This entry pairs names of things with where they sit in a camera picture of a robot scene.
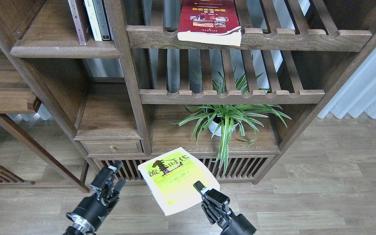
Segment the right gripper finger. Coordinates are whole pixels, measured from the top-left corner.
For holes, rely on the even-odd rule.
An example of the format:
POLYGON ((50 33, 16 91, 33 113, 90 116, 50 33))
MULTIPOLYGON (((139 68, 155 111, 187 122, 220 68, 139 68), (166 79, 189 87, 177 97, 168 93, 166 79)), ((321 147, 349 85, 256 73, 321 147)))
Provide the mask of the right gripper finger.
POLYGON ((201 194, 202 202, 211 206, 228 206, 230 198, 215 189, 208 189, 197 181, 193 184, 194 188, 201 194))

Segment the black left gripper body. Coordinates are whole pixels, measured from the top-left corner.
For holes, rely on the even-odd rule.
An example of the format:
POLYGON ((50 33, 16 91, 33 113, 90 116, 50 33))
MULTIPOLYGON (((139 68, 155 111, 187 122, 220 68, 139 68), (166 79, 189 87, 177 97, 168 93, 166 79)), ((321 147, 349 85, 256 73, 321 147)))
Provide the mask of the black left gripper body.
POLYGON ((66 231, 97 231, 106 216, 119 201, 119 195, 105 196, 103 193, 93 193, 85 197, 72 211, 66 214, 74 223, 66 231))

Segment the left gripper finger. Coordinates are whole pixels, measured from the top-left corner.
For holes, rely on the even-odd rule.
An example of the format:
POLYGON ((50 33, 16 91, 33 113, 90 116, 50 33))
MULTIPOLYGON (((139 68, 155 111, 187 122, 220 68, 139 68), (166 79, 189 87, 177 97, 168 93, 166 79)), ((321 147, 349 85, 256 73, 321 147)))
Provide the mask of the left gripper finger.
POLYGON ((126 181, 124 179, 119 179, 113 188, 113 196, 118 196, 121 189, 124 187, 126 181))
POLYGON ((109 167, 103 167, 96 175, 90 187, 95 191, 113 190, 113 181, 117 172, 121 169, 123 163, 119 160, 115 161, 109 167))

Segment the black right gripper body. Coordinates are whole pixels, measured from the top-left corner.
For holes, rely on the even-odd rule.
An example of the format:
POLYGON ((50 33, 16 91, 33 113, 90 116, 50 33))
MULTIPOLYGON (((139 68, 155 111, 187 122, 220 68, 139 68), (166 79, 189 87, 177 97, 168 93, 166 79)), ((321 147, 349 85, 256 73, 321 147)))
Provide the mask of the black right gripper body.
POLYGON ((221 235, 253 235, 256 228, 243 214, 235 215, 228 206, 230 200, 223 203, 204 199, 201 207, 210 224, 217 224, 221 229, 221 235))

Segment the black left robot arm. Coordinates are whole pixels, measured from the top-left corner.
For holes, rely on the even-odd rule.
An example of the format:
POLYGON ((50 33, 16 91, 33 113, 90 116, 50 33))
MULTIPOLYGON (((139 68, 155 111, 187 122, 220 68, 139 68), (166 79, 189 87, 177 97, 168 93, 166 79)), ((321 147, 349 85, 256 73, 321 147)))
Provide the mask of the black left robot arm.
POLYGON ((113 186, 113 182, 122 166, 123 163, 117 160, 114 164, 100 170, 90 184, 94 193, 82 199, 72 212, 66 214, 67 218, 74 222, 67 228, 66 235, 95 234, 119 201, 119 193, 126 181, 119 179, 116 186, 113 186))

